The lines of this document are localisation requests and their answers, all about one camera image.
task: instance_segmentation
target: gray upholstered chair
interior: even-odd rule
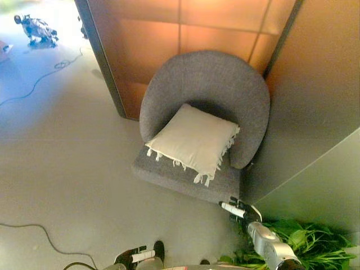
[[[254,157],[266,131],[269,93],[264,79],[245,61],[217,51],[177,55],[151,80],[141,105],[140,133],[152,139],[183,103],[237,123],[241,130],[209,187],[194,184],[196,172],[146,156],[144,146],[133,164],[142,179],[217,203],[241,194],[241,169]]]

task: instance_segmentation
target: potted plant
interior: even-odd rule
[[[307,270],[345,270],[349,268],[350,259],[356,257],[345,251],[353,245],[344,236],[327,226],[299,223],[295,220],[279,220],[263,225],[275,232],[281,241],[291,246]],[[248,247],[236,250],[233,258],[222,256],[220,261],[257,270],[268,269],[264,259],[254,251],[250,236],[241,226],[239,226],[239,234],[247,239]]]

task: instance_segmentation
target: cable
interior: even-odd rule
[[[75,263],[70,263],[69,265],[67,265],[64,270],[67,270],[68,268],[70,268],[71,266],[76,266],[76,265],[79,265],[79,266],[85,266],[91,270],[96,270],[95,268],[91,267],[90,265],[86,264],[86,263],[79,263],[79,262],[75,262]]]
[[[80,47],[80,54],[77,55],[77,57],[75,57],[75,59],[73,59],[72,61],[69,61],[69,60],[62,60],[61,62],[57,63],[54,65],[54,71],[52,72],[49,72],[45,75],[42,75],[39,79],[37,79],[37,81],[34,83],[33,85],[33,89],[31,89],[31,91],[29,93],[27,93],[26,95],[24,96],[21,96],[21,97],[12,97],[12,98],[8,98],[7,100],[4,100],[3,102],[0,103],[0,107],[2,105],[4,105],[5,103],[8,103],[9,101],[12,101],[12,100],[22,100],[24,98],[27,98],[28,96],[30,96],[34,91],[35,91],[35,87],[36,85],[45,77],[47,76],[50,76],[51,74],[54,74],[54,73],[57,73],[59,72],[60,70],[66,68],[67,66],[71,65],[73,62],[75,62],[79,57],[83,56],[83,52],[81,51],[81,47]]]
[[[58,253],[60,253],[60,254],[63,254],[63,255],[82,255],[82,256],[87,256],[87,257],[89,257],[89,258],[91,259],[91,261],[92,261],[92,263],[93,263],[93,265],[94,265],[94,267],[95,267],[95,268],[92,268],[92,267],[91,267],[91,268],[92,268],[93,270],[97,270],[96,264],[95,264],[95,262],[94,262],[94,259],[91,257],[91,255],[86,254],[86,253],[80,253],[80,252],[63,252],[63,251],[57,249],[57,248],[55,247],[55,245],[52,243],[52,241],[51,241],[51,239],[50,239],[50,237],[49,237],[49,234],[48,234],[47,230],[46,230],[45,227],[42,226],[41,224],[9,225],[9,224],[5,224],[5,223],[0,223],[0,226],[9,227],[9,228],[39,227],[39,228],[41,228],[41,229],[45,232],[46,237],[47,237],[47,240],[49,241],[50,245],[52,246],[52,248],[53,248],[56,252],[58,252]]]

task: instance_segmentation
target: concrete floor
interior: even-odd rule
[[[0,63],[0,103],[29,93],[54,64],[74,59],[79,47],[83,56],[42,79],[31,96],[0,107],[0,222],[40,223],[58,249],[89,253],[99,269],[119,253],[151,248],[158,239],[165,243],[167,267],[230,254],[239,241],[237,229],[218,205],[132,174],[143,144],[138,122],[117,114],[82,39],[74,3],[43,1],[21,8],[42,17],[60,40],[53,49],[30,49],[14,14],[0,15],[0,24],[8,25],[1,39],[14,45],[10,59]],[[0,269],[91,263],[86,256],[56,253],[35,227],[0,226],[0,243]]]

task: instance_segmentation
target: wall panel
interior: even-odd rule
[[[217,50],[266,67],[295,0],[88,0],[128,118],[172,56]]]

